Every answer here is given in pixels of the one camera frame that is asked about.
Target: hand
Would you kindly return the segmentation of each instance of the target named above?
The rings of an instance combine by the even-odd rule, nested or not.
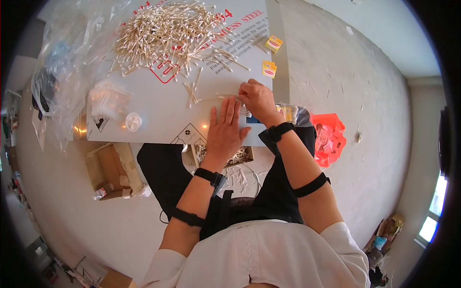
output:
[[[225,166],[242,146],[243,140],[251,130],[245,127],[241,131],[238,128],[240,116],[240,102],[235,97],[226,98],[221,106],[219,121],[216,121],[216,107],[211,108],[210,130],[208,131],[207,154],[203,162],[217,161]]]
[[[267,128],[285,122],[285,118],[275,107],[272,91],[255,79],[250,79],[240,85],[238,98]]]

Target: black pants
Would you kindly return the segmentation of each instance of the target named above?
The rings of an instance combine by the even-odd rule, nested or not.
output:
[[[315,151],[315,128],[296,127],[296,134],[313,156]],[[176,207],[192,179],[192,175],[183,165],[182,149],[183,146],[179,144],[146,143],[142,146],[137,156],[142,172],[160,206],[165,211],[168,220],[171,219],[170,210]],[[292,223],[303,223],[299,214],[298,199],[288,182],[280,155],[276,155],[272,168],[267,173],[252,205],[231,207],[228,222],[226,225],[219,227],[215,221],[220,210],[220,202],[219,197],[210,199],[206,218],[207,224],[202,228],[201,240],[230,225],[244,221],[280,219]]]

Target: window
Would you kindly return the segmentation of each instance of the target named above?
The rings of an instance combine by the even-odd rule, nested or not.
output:
[[[416,236],[416,241],[424,247],[432,241],[435,230],[437,229],[438,219],[442,214],[446,189],[447,180],[445,180],[445,177],[439,176],[435,187],[434,197],[432,198],[431,207],[429,207],[429,215],[426,217],[421,231]]]

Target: gray floor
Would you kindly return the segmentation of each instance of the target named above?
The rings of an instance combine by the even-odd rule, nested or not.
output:
[[[353,28],[350,35],[342,20],[300,0],[279,2],[292,76],[290,103],[313,114],[337,113],[346,126],[347,145],[325,173],[362,247],[393,212],[406,175],[411,142],[406,80],[367,38]],[[42,152],[31,124],[30,97],[23,91],[18,162],[45,240],[71,266],[85,255],[139,283],[165,229],[158,202],[153,196],[93,201],[84,155],[101,144],[70,142],[64,156],[48,137]],[[363,133],[359,144],[357,130]],[[134,153],[139,147],[132,145]],[[273,156],[261,147],[255,158],[249,166],[264,172]],[[252,181],[244,195],[255,194],[255,180],[244,169]]]

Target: white shirt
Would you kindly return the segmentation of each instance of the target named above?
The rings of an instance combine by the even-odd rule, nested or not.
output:
[[[370,287],[368,259],[344,222],[318,234],[280,220],[239,223],[198,242],[186,258],[158,250],[143,281],[154,287]]]

